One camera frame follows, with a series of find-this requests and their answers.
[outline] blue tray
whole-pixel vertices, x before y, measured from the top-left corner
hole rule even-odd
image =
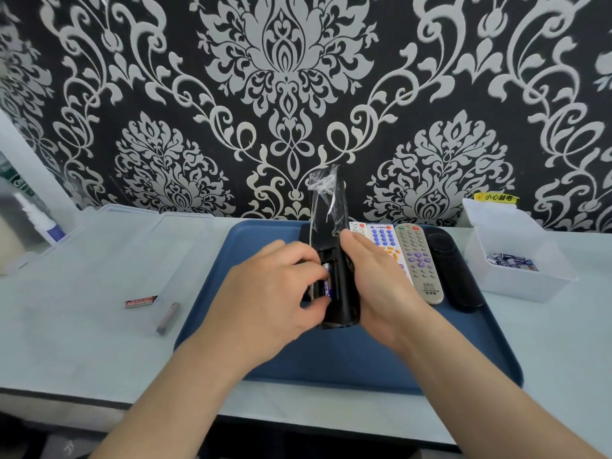
[[[247,220],[235,225],[219,251],[174,348],[200,326],[232,266],[248,259],[273,240],[297,240],[302,224],[298,221]],[[486,305],[475,313],[464,314],[451,307],[445,298],[435,309],[514,383],[523,385],[521,367]],[[307,331],[274,359],[249,373],[247,379],[422,394],[402,360],[372,339],[359,325]]]

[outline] clear plastic storage box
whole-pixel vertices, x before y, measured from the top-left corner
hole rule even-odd
[[[578,279],[557,243],[525,211],[475,200],[463,206],[474,226],[463,256],[482,291],[546,302]],[[539,271],[497,266],[486,258],[491,253],[532,259]]]

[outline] black remote control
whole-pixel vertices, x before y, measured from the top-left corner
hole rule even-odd
[[[424,233],[438,275],[446,285],[450,303],[462,312],[476,311],[485,303],[485,297],[455,240],[448,232],[437,227],[425,228]]]

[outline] damask wallpaper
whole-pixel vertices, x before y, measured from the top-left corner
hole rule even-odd
[[[80,207],[612,231],[612,0],[4,0],[0,107]]]

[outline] remote control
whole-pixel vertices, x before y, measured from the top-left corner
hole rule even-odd
[[[376,245],[380,246],[382,250],[393,256],[395,261],[404,270],[406,276],[412,282],[412,277],[408,273],[408,265],[404,260],[404,254],[400,247],[400,242],[397,240],[393,226],[383,224],[364,224],[363,222],[351,222],[349,223],[351,232],[358,232],[369,238]]]
[[[444,293],[424,230],[415,224],[399,224],[395,226],[395,232],[402,243],[414,287],[426,303],[440,304]]]
[[[453,237],[442,229],[432,227],[425,230],[425,238],[446,291],[450,294],[450,303],[463,312],[473,312],[481,307],[485,298]]]

